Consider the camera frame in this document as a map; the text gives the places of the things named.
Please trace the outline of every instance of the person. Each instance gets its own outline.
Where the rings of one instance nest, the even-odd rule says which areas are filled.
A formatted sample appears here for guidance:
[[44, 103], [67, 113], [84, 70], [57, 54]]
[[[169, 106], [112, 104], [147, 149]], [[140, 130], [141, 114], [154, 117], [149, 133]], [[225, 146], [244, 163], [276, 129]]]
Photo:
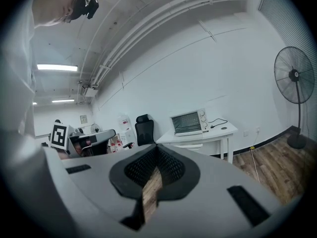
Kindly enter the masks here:
[[30, 40], [35, 28], [70, 22], [85, 0], [27, 0], [7, 27], [0, 46], [0, 129], [35, 137], [33, 98], [36, 68]]

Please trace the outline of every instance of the ceiling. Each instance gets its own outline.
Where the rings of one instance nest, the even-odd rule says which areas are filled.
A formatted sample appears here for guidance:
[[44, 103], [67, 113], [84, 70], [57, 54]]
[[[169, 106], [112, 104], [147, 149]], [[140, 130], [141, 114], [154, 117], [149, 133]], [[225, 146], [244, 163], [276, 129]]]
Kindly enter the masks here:
[[97, 73], [100, 63], [120, 39], [144, 17], [172, 0], [98, 0], [93, 19], [81, 17], [70, 24], [39, 27], [33, 46], [37, 63], [77, 65], [78, 72], [35, 71], [35, 102], [50, 105], [56, 99], [89, 102], [77, 92]]

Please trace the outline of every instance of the white wall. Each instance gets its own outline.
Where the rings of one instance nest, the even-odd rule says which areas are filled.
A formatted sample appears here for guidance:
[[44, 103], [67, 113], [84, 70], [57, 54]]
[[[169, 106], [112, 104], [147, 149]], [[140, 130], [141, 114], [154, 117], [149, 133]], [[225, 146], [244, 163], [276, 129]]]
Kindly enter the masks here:
[[[87, 115], [88, 123], [81, 124], [80, 116]], [[63, 124], [74, 128], [84, 127], [85, 134], [90, 133], [90, 126], [94, 123], [92, 111], [88, 105], [56, 104], [34, 108], [35, 136], [44, 142], [41, 136], [50, 134], [53, 123], [59, 119]]]
[[[157, 140], [171, 129], [171, 113], [205, 107], [209, 120], [222, 116], [239, 129], [234, 150], [253, 145], [258, 126], [256, 143], [292, 125], [291, 107], [279, 93], [273, 73], [275, 57], [285, 45], [274, 28], [239, 13], [244, 6], [239, 2], [204, 6], [149, 34], [103, 82], [93, 102], [96, 123], [118, 130], [120, 112], [133, 124], [137, 116], [149, 114]], [[249, 130], [248, 137], [244, 130]], [[219, 153], [216, 146], [210, 151]]]

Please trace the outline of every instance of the standing fan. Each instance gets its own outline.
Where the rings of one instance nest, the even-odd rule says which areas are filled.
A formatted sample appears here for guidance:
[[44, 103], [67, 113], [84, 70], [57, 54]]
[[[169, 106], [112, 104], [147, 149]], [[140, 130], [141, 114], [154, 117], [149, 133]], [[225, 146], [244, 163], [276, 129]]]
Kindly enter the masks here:
[[98, 133], [98, 132], [101, 132], [101, 129], [100, 129], [99, 125], [94, 123], [93, 125], [91, 125], [90, 131], [91, 131], [91, 133]]
[[300, 49], [286, 47], [276, 57], [274, 75], [281, 94], [289, 102], [298, 104], [298, 131], [287, 139], [287, 143], [295, 149], [302, 149], [306, 139], [300, 134], [301, 104], [310, 98], [315, 86], [312, 64]]

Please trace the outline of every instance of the black office chair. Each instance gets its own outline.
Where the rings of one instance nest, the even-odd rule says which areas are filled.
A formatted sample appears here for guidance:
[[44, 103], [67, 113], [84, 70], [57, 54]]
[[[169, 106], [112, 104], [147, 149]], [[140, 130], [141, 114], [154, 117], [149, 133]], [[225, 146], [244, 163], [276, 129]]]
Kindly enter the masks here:
[[[153, 139], [154, 122], [149, 120], [147, 114], [137, 118], [135, 130], [137, 132], [138, 146], [155, 144]], [[126, 147], [132, 148], [131, 143], [126, 144], [123, 148]]]

